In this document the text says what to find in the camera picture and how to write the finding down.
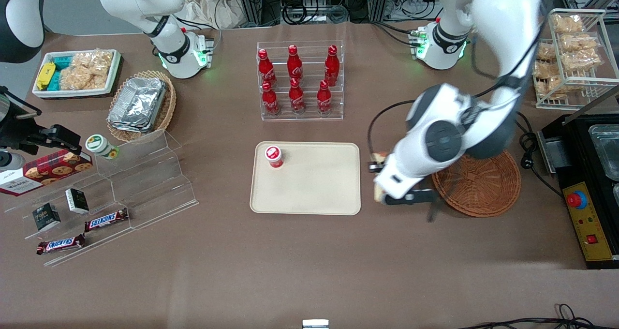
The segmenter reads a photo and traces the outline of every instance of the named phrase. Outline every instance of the small black box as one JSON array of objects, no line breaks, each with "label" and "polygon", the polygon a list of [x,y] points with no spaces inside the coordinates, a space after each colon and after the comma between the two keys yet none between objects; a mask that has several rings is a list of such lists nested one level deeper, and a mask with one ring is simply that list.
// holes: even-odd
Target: small black box
[{"label": "small black box", "polygon": [[66,191],[69,210],[78,214],[88,213],[88,203],[86,195],[78,189],[68,189]]},{"label": "small black box", "polygon": [[39,231],[49,230],[60,223],[58,211],[51,203],[46,203],[44,206],[37,208],[37,210],[32,212],[32,216],[35,218]]}]

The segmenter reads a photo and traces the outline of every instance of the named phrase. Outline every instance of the brown table surface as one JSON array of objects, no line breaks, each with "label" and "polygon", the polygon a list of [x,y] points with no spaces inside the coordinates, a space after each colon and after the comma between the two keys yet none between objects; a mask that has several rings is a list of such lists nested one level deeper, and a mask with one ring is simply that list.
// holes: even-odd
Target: brown table surface
[{"label": "brown table surface", "polygon": [[[453,69],[434,71],[376,28],[350,23],[232,30],[223,37],[212,69],[173,80],[179,98],[168,131],[184,146],[181,166],[200,204],[55,268],[44,268],[24,242],[21,217],[2,216],[3,328],[281,329],[328,318],[335,329],[452,329],[556,316],[554,305],[562,302],[594,323],[619,326],[613,310],[619,271],[584,269],[563,201],[531,172],[520,170],[520,199],[495,218],[466,218],[445,207],[429,224],[427,204],[374,203],[373,175],[363,165],[370,119],[441,82],[468,93],[488,87],[492,82],[471,70],[468,52]],[[325,38],[345,38],[344,120],[262,122],[256,42]],[[143,34],[52,34],[43,50],[95,47],[122,53],[121,80],[162,70]],[[490,71],[491,56],[479,47],[479,64]],[[535,109],[532,91],[526,97],[522,112],[535,129],[560,115]],[[110,98],[29,101],[44,109],[40,124],[59,122],[86,136],[109,133]],[[376,123],[376,149],[403,137],[408,109]],[[352,217],[252,212],[254,148],[267,140],[356,143],[361,211]],[[517,142],[509,150],[519,162]]]}]

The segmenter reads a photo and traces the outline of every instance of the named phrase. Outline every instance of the round wicker mat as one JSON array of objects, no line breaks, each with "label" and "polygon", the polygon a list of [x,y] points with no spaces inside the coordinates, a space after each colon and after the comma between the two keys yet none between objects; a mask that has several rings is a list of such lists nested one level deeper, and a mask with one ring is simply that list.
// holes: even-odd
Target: round wicker mat
[{"label": "round wicker mat", "polygon": [[464,155],[432,181],[447,204],[473,217],[507,212],[520,196],[520,171],[507,151],[484,160]]},{"label": "round wicker mat", "polygon": [[[132,77],[156,77],[159,78],[159,80],[165,82],[165,96],[163,104],[161,105],[161,109],[159,109],[159,114],[157,115],[157,121],[155,122],[155,128],[153,128],[153,131],[156,131],[157,129],[166,129],[170,124],[170,121],[172,121],[172,114],[174,113],[174,108],[177,105],[177,93],[174,90],[174,86],[172,86],[172,81],[170,81],[170,78],[168,78],[165,74],[160,73],[159,71],[143,71],[141,73],[133,75]],[[118,95],[120,94],[122,87],[124,87],[124,84],[126,84],[127,81],[129,81],[129,79],[126,79],[122,83],[122,85],[118,87],[117,92],[114,95],[114,99],[111,102],[110,110],[114,107],[114,104],[118,99]],[[120,141],[132,141],[144,135],[143,133],[121,131],[119,129],[113,128],[109,122],[108,129],[110,129],[110,133],[114,135],[114,138]]]}]

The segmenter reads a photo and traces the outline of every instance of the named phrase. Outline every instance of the cookie box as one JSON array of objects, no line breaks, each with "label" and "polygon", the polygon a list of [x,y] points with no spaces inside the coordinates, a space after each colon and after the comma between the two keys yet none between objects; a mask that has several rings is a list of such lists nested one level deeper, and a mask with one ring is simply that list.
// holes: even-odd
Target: cookie box
[{"label": "cookie box", "polygon": [[20,196],[90,168],[90,156],[85,153],[78,156],[67,150],[60,150],[28,162],[21,169],[1,172],[0,193]]}]

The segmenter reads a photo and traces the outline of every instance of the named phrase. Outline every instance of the red and white cup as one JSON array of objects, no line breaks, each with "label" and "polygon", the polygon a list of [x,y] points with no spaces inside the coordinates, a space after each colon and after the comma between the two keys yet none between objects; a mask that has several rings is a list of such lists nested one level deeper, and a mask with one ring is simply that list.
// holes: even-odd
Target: red and white cup
[{"label": "red and white cup", "polygon": [[281,160],[281,149],[277,146],[269,146],[265,150],[265,157],[272,168],[279,168],[283,165],[283,161]]}]

